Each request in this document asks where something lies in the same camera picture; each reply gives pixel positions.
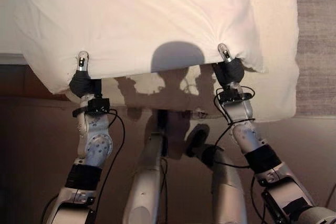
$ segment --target black cable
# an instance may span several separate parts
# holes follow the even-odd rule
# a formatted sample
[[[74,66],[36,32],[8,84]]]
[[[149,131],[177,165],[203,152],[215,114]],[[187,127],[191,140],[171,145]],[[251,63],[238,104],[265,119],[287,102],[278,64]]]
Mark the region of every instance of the black cable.
[[[256,203],[254,202],[253,188],[254,188],[254,182],[255,182],[255,180],[256,180],[256,178],[253,176],[252,181],[251,181],[251,186],[250,186],[250,196],[251,196],[251,201],[252,201],[252,206],[254,208],[254,211],[256,212],[256,214],[259,217],[259,219],[261,221],[263,221],[263,217],[259,213],[259,211],[258,211],[258,209],[256,207]]]
[[[165,218],[164,223],[168,224],[168,184],[167,179],[164,181],[164,190],[165,190]]]
[[[216,95],[214,97],[214,106],[216,107],[216,109],[222,114],[222,116],[225,118],[225,120],[227,122],[229,122],[228,118],[226,117],[226,115],[224,114],[224,112],[217,106],[216,100],[219,102],[218,96]]]
[[[161,187],[160,187],[160,194],[162,193],[163,191],[163,186],[164,186],[164,183],[166,181],[166,176],[167,176],[167,172],[168,172],[168,161],[165,159],[165,158],[161,158],[160,159],[160,162],[163,161],[165,163],[165,168],[163,168],[163,165],[160,164],[160,167],[161,167],[161,171],[162,171],[162,182],[161,182]]]
[[[250,99],[252,99],[252,98],[256,95],[256,92],[254,91],[253,88],[250,88],[250,87],[248,87],[248,86],[241,86],[241,87],[242,87],[242,88],[245,88],[245,89],[249,89],[249,90],[251,90],[251,91],[253,92],[253,94],[252,94],[252,96],[251,96]]]
[[[117,115],[118,115],[117,110],[110,109],[110,111],[114,111],[114,114],[113,114],[113,113],[108,113],[108,114],[110,114],[110,115],[114,115],[114,118],[113,118],[113,120],[109,123],[109,127],[111,127],[111,125],[115,122],[115,120],[117,119]]]
[[[214,163],[220,164],[220,165],[230,166],[230,167],[233,167],[233,168],[250,169],[249,165],[238,166],[238,165],[231,165],[231,164],[227,164],[227,163],[223,163],[223,162],[218,162],[218,161],[214,161]]]
[[[167,185],[167,173],[168,173],[168,161],[165,158],[161,158],[160,162],[163,161],[165,163],[165,169],[163,168],[163,165],[160,164],[162,173],[163,173],[163,178],[162,178],[162,183],[161,183],[161,190],[160,190],[160,194],[163,191],[163,187],[164,187],[164,191],[165,191],[165,224],[167,224],[168,222],[168,185]]]
[[[265,223],[265,217],[266,217],[266,205],[264,203],[264,206],[263,206],[263,213],[262,213],[262,220],[261,220],[261,224],[264,224]]]
[[[97,200],[96,213],[98,212],[98,208],[99,208],[99,203],[100,203],[101,195],[102,195],[102,192],[103,192],[103,190],[104,190],[104,186],[105,186],[105,184],[106,184],[106,181],[107,181],[107,179],[108,179],[108,177],[109,177],[109,175],[110,175],[110,172],[111,172],[111,170],[112,170],[112,167],[113,167],[113,165],[114,165],[114,162],[116,161],[116,158],[118,157],[118,155],[119,155],[119,153],[120,153],[120,151],[121,151],[121,149],[122,149],[122,147],[124,146],[124,143],[125,143],[125,134],[126,134],[126,132],[125,132],[125,125],[124,125],[124,122],[122,121],[122,119],[121,119],[117,114],[114,114],[114,115],[116,116],[116,118],[119,119],[119,121],[120,121],[120,123],[121,123],[121,125],[122,125],[122,132],[123,132],[122,142],[121,142],[121,145],[120,145],[119,149],[117,150],[117,152],[116,152],[116,154],[115,154],[115,156],[114,156],[114,158],[113,158],[113,160],[112,160],[112,163],[111,163],[111,165],[110,165],[110,167],[109,167],[109,170],[108,170],[108,172],[107,172],[107,174],[106,174],[106,177],[105,177],[105,179],[104,179],[103,185],[101,186],[101,189],[100,189],[100,192],[99,192],[99,196],[98,196],[98,200]]]
[[[220,142],[220,140],[222,139],[222,137],[226,134],[226,132],[228,132],[231,129],[232,126],[233,126],[233,124],[230,124],[228,126],[228,128],[226,128],[226,130],[219,136],[219,138],[217,139],[217,141],[215,143],[215,146],[218,145],[218,143]]]
[[[335,190],[336,190],[336,184],[332,187],[332,189],[331,189],[331,191],[330,191],[330,193],[329,193],[328,199],[327,199],[327,201],[325,202],[325,203],[326,203],[326,205],[325,205],[326,208],[329,207],[331,198],[332,198],[333,194],[335,193]]]
[[[43,209],[43,212],[42,212],[42,215],[41,215],[41,219],[40,219],[40,224],[43,224],[43,222],[44,222],[44,216],[46,215],[46,212],[47,212],[47,210],[48,210],[50,204],[51,204],[55,199],[57,199],[57,197],[58,197],[58,194],[55,195],[55,196],[53,196],[53,198],[51,198],[51,199],[48,201],[48,203],[46,203],[46,205],[44,206],[44,209]]]

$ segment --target black tape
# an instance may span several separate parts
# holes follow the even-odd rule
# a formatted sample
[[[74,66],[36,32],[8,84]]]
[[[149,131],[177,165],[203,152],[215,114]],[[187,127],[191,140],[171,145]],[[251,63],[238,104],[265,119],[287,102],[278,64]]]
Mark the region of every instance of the black tape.
[[[101,79],[90,79],[87,71],[77,70],[69,83],[70,90],[81,98],[85,94],[95,94],[101,97]]]
[[[263,173],[281,164],[281,160],[268,144],[245,154],[245,158],[255,173]]]
[[[100,179],[101,168],[89,165],[73,165],[65,187],[80,190],[95,190]]]
[[[231,62],[220,62],[213,65],[219,84],[223,87],[231,82],[241,82],[244,77],[244,66],[240,59]]]
[[[223,151],[222,148],[212,145],[205,149],[202,153],[202,163],[211,168],[214,165],[214,155],[217,150]]]

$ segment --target white cloth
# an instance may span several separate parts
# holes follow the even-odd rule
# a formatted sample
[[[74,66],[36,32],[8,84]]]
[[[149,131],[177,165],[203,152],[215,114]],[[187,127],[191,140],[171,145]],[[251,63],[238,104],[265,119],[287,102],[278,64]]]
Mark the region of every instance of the white cloth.
[[[263,69],[249,0],[21,0],[16,20],[23,54],[52,93],[68,88],[81,50],[92,78],[221,61],[221,42]]]
[[[243,84],[257,91],[252,100],[257,120],[279,120],[295,113],[296,0],[20,0],[18,7],[22,52],[52,92],[67,88],[80,50],[90,53],[90,75],[106,78],[159,70],[152,68],[153,53],[170,41],[196,45],[204,59],[190,57],[176,65],[174,58],[168,62],[170,66],[163,68],[220,61],[216,47],[224,42],[234,56],[244,58],[244,64],[256,70],[264,69],[260,56],[264,57],[267,73],[247,72],[243,79]],[[199,52],[190,48],[190,55]],[[194,95],[202,93],[200,87],[206,82],[193,86],[199,73],[199,67],[191,67],[180,88]],[[207,77],[209,73],[209,68],[202,71]],[[174,79],[175,75],[172,72],[166,79]],[[165,86],[157,74],[131,78],[139,94],[160,93],[160,87]],[[129,100],[111,78],[103,80],[103,92],[114,105]],[[171,97],[163,101],[169,109],[201,108],[210,113],[213,109],[208,99],[192,99],[180,105]],[[158,108],[161,104],[148,99],[147,103],[134,101],[132,105]]]
[[[251,103],[258,122],[292,117],[296,111],[296,84],[299,75],[295,62],[299,34],[297,2],[296,0],[250,1],[267,72],[246,71],[242,84],[256,91]],[[212,94],[208,93],[219,88],[219,84],[218,82],[213,84],[214,76],[211,68],[208,66],[201,66],[201,70],[199,66],[189,68],[180,83],[180,90],[192,95],[183,95],[178,90],[169,89],[163,92],[166,86],[164,80],[174,82],[176,78],[180,78],[176,76],[181,75],[183,75],[181,70],[175,70],[166,73],[163,78],[153,73],[121,78],[118,81],[112,78],[104,79],[103,93],[114,105],[126,103],[128,106],[200,110],[210,115],[214,114],[216,110],[212,104]],[[70,93],[68,97],[75,100]]]

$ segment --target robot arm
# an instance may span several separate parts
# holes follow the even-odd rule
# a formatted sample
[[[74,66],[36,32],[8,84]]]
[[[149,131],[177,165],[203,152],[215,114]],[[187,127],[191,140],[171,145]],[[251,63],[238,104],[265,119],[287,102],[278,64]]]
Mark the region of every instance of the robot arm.
[[[96,188],[106,158],[112,152],[108,132],[109,99],[101,95],[101,80],[88,76],[88,53],[78,55],[78,69],[70,89],[80,99],[80,108],[73,112],[80,135],[78,157],[75,159],[65,186],[60,190],[47,224],[94,223],[96,213],[90,209],[96,198]]]
[[[334,223],[335,212],[318,208],[309,193],[288,166],[280,160],[267,141],[260,137],[253,124],[252,97],[243,93],[240,81],[243,65],[233,59],[224,44],[218,46],[224,62],[214,64],[214,71],[223,87],[218,102],[231,125],[230,134],[239,145],[255,178],[265,188],[263,200],[275,223]]]

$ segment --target black electrical tape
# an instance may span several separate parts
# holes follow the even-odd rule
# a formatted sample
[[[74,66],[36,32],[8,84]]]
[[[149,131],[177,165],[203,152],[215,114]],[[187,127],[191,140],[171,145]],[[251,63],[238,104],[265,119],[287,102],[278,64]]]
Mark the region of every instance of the black electrical tape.
[[[268,144],[245,154],[245,158],[255,173],[263,173],[281,164],[281,160]]]
[[[240,59],[235,58],[230,62],[221,62],[217,66],[221,69],[222,77],[218,78],[221,86],[226,86],[231,82],[241,82],[244,77],[244,66]]]
[[[80,190],[95,190],[101,174],[101,168],[89,165],[73,165],[65,187]]]
[[[90,79],[87,71],[77,70],[69,83],[70,90],[81,98],[85,94],[95,94],[101,97],[101,79]]]

